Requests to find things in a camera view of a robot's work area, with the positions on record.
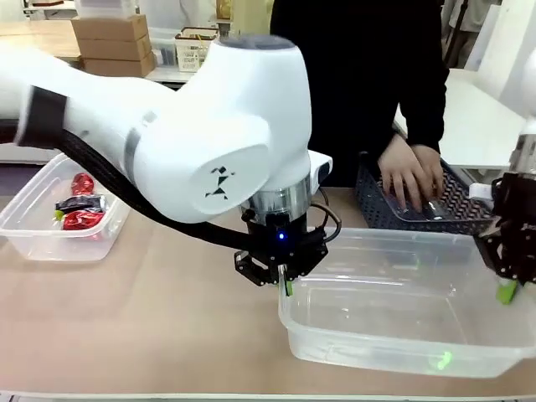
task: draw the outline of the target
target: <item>cardboard box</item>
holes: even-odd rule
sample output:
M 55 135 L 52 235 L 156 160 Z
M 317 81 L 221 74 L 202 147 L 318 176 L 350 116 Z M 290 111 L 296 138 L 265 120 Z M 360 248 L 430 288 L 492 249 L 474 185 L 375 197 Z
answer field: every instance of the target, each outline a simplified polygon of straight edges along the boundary
M 136 42 L 149 33 L 145 15 L 137 14 L 128 19 L 80 18 L 70 20 L 76 38 L 120 40 Z
M 139 61 L 84 59 L 85 71 L 107 77 L 145 77 L 157 64 L 154 54 Z
M 141 60 L 151 53 L 149 35 L 136 42 L 120 40 L 81 39 L 78 41 L 84 59 Z

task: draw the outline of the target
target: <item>black basket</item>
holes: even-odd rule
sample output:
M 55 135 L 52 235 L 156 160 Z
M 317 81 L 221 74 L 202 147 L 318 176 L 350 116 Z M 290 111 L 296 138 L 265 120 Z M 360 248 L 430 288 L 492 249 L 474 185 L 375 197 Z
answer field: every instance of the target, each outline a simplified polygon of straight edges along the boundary
M 443 161 L 445 192 L 438 203 L 448 218 L 440 220 L 427 219 L 410 205 L 407 205 L 405 211 L 394 206 L 396 198 L 385 195 L 381 180 L 374 178 L 368 163 L 366 157 L 360 158 L 356 192 L 359 207 L 369 228 L 477 235 L 492 222 L 490 208 L 484 203 L 469 199 L 468 186 Z

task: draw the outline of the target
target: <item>brown tabletop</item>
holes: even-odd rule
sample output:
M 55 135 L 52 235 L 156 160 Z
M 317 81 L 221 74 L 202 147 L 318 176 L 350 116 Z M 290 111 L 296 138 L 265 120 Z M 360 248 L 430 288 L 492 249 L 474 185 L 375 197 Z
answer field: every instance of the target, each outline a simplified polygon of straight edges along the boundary
M 77 62 L 80 59 L 70 21 L 0 23 L 0 41 L 41 49 L 64 61 Z
M 346 226 L 363 226 L 350 190 L 329 193 Z M 219 223 L 242 226 L 237 213 Z M 4 242 L 0 389 L 334 398 L 536 394 L 536 360 L 496 379 L 394 374 L 298 360 L 277 316 L 276 289 L 257 288 L 238 275 L 233 253 L 134 212 L 111 253 L 95 264 L 26 261 Z

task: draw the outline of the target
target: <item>silver cylinder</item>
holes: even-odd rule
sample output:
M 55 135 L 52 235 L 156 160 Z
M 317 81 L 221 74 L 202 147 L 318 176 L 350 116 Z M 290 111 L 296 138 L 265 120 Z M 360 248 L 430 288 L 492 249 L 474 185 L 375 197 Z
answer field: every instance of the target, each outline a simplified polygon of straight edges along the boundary
M 522 134 L 510 157 L 510 172 L 536 175 L 536 134 Z
M 259 191 L 240 207 L 242 211 L 252 209 L 258 224 L 266 224 L 268 214 L 287 214 L 290 221 L 300 218 L 311 205 L 311 179 L 309 175 L 299 183 L 274 191 Z

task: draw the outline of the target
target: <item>black logo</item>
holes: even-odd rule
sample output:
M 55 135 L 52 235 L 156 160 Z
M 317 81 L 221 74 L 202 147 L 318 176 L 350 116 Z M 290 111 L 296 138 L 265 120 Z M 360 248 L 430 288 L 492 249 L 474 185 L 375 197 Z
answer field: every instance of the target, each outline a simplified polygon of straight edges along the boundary
M 223 190 L 221 188 L 221 185 L 224 183 L 225 180 L 227 180 L 230 176 L 234 176 L 235 175 L 235 172 L 232 172 L 232 173 L 227 173 L 227 168 L 225 168 L 224 166 L 222 167 L 218 167 L 218 168 L 215 168 L 215 169 L 212 169 L 212 171 L 210 172 L 210 174 L 219 174 L 219 177 L 218 177 L 218 188 L 216 188 L 212 193 L 206 193 L 204 195 L 205 198 L 207 198 L 209 195 L 220 195 L 220 194 L 223 194 L 224 196 L 224 199 L 228 199 L 227 198 L 227 194 L 225 193 L 225 190 Z

